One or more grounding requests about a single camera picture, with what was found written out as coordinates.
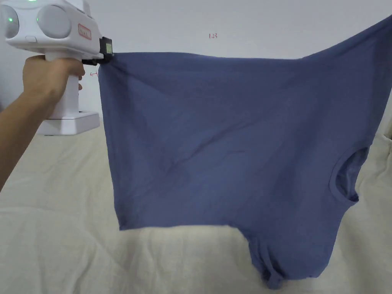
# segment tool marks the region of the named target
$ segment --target red label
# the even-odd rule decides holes
[[[91,40],[91,31],[88,28],[86,28],[81,24],[78,25],[78,28],[79,28],[79,35],[81,35],[83,38]]]

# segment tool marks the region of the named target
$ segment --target finger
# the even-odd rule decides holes
[[[45,60],[45,55],[36,55],[36,56],[31,56],[27,60]]]
[[[83,68],[83,63],[79,60],[73,58],[64,58],[67,64],[68,74],[72,76],[84,76],[85,71]]]

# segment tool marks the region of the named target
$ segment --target gripper handle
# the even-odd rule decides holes
[[[47,61],[53,61],[57,58],[75,58],[82,60],[82,56],[79,54],[73,54],[71,52],[46,52],[45,59]],[[79,113],[79,77],[70,76],[68,78],[65,92],[59,103],[57,103],[53,114],[49,119],[60,120],[72,118]]]

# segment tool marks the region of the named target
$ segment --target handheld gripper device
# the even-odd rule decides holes
[[[113,57],[85,0],[7,0],[0,10],[6,42],[44,54],[46,60],[71,57],[97,65]],[[39,127],[44,135],[74,135],[99,127],[98,113],[79,111],[79,79],[70,76],[64,96]]]

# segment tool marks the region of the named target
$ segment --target beige fabric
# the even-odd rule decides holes
[[[236,229],[120,232],[103,127],[36,136],[0,194],[0,293],[390,294],[391,146],[375,139],[325,272],[269,291]]]

